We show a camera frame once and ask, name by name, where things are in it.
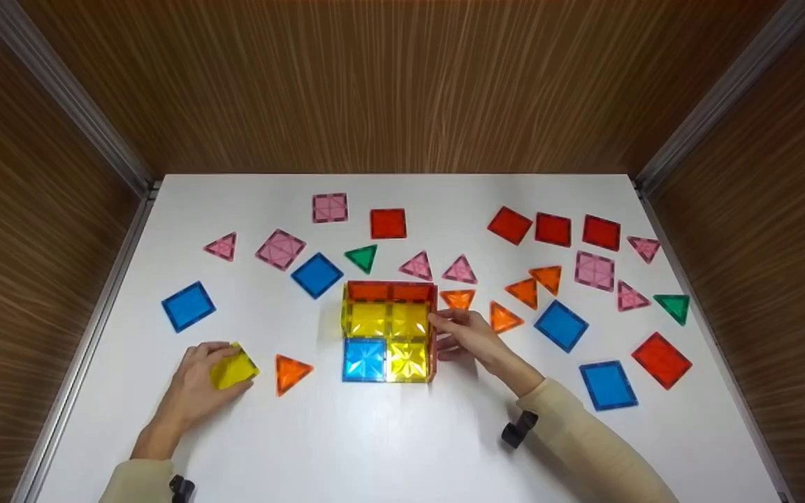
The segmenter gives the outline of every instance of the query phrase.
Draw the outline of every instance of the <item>sleeve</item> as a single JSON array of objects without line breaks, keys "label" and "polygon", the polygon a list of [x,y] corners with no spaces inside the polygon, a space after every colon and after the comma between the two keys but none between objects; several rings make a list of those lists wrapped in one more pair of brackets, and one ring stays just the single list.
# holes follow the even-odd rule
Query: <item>sleeve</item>
[{"label": "sleeve", "polygon": [[546,379],[517,405],[536,413],[534,434],[597,496],[622,503],[678,503],[654,468],[556,380]]},{"label": "sleeve", "polygon": [[130,459],[114,468],[99,503],[170,503],[173,491],[173,462]]}]

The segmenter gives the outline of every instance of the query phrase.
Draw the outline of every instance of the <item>wooden wall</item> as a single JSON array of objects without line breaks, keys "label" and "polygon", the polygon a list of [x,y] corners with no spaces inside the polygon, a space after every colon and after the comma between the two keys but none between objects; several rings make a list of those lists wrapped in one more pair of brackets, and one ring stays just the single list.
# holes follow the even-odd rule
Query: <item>wooden wall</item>
[{"label": "wooden wall", "polygon": [[782,0],[20,0],[157,176],[639,170]]},{"label": "wooden wall", "polygon": [[8,501],[138,201],[0,42],[0,501]]},{"label": "wooden wall", "polygon": [[651,200],[805,503],[805,33]]}]

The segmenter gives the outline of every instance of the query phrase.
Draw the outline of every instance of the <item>yellow square tile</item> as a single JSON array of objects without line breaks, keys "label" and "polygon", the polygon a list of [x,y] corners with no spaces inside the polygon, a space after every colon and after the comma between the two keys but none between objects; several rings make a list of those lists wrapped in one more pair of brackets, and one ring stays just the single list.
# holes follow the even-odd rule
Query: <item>yellow square tile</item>
[{"label": "yellow square tile", "polygon": [[423,342],[399,341],[387,344],[387,382],[428,380],[427,348]]},{"label": "yellow square tile", "polygon": [[387,305],[355,302],[349,310],[347,337],[386,337]]},{"label": "yellow square tile", "polygon": [[392,322],[390,335],[393,337],[424,337],[428,330],[428,305],[393,305]]},{"label": "yellow square tile", "polygon": [[240,350],[240,353],[229,358],[223,358],[210,369],[210,381],[217,389],[226,389],[236,382],[254,378],[259,375],[259,369],[250,360],[250,357]]}]

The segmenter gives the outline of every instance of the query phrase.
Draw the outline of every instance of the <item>person's right hand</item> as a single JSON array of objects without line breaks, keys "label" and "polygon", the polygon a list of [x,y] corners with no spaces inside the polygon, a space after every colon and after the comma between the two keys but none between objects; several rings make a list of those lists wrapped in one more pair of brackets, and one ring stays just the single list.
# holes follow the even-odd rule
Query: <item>person's right hand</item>
[{"label": "person's right hand", "polygon": [[437,357],[453,360],[469,354],[495,375],[518,397],[527,395],[545,379],[533,366],[506,346],[502,338],[476,311],[444,309],[428,315],[437,334],[448,337],[437,340]]}]

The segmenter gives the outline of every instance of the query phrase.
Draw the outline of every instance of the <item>white tabletop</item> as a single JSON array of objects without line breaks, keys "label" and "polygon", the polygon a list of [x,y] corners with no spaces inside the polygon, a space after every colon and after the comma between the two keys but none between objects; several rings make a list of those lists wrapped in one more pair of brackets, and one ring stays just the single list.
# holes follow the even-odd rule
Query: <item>white tabletop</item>
[{"label": "white tabletop", "polygon": [[[314,224],[311,198],[346,192],[349,221]],[[486,230],[506,205],[572,219],[573,245],[520,246]],[[404,207],[408,238],[377,241],[370,276],[346,260],[369,245],[368,211]],[[619,222],[619,252],[581,241],[585,214]],[[281,228],[307,243],[282,272],[254,257]],[[238,233],[234,262],[202,247]],[[255,386],[183,439],[176,470],[198,484],[195,501],[577,501],[530,448],[499,442],[514,397],[485,370],[441,363],[431,385],[341,380],[342,281],[415,280],[397,268],[427,249],[441,290],[469,289],[440,278],[466,254],[479,283],[473,309],[496,300],[524,318],[502,334],[540,372],[559,380],[630,442],[681,503],[771,503],[776,491],[703,338],[692,304],[680,327],[657,305],[617,312],[616,292],[573,281],[576,252],[616,261],[616,276],[646,297],[680,293],[664,252],[650,265],[625,236],[654,233],[622,175],[170,175],[131,260],[96,348],[39,501],[97,501],[113,467],[127,458],[183,351],[205,340],[239,341],[262,369]],[[291,271],[322,252],[345,277],[313,300]],[[590,323],[565,353],[533,328],[553,300],[540,287],[539,311],[504,287],[528,268],[561,265],[558,299]],[[160,302],[201,280],[217,311],[176,334]],[[666,391],[630,356],[659,331],[693,363]],[[315,366],[275,397],[275,354]],[[582,363],[620,360],[636,407],[595,413]]]}]

